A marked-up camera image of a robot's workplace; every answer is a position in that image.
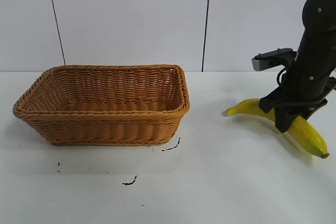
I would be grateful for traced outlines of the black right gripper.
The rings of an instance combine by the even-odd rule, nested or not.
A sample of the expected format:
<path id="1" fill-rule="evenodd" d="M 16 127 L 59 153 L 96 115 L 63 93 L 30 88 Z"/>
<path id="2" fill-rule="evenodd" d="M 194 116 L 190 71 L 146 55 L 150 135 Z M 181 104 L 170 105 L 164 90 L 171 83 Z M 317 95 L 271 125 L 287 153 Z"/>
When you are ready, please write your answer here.
<path id="1" fill-rule="evenodd" d="M 267 52 L 259 54 L 259 70 L 283 66 L 277 75 L 278 87 L 260 99 L 264 112 L 275 111 L 275 126 L 288 131 L 297 116 L 308 120 L 324 107 L 326 96 L 335 89 L 331 72 L 335 63 L 313 58 L 301 59 L 297 52 Z"/>

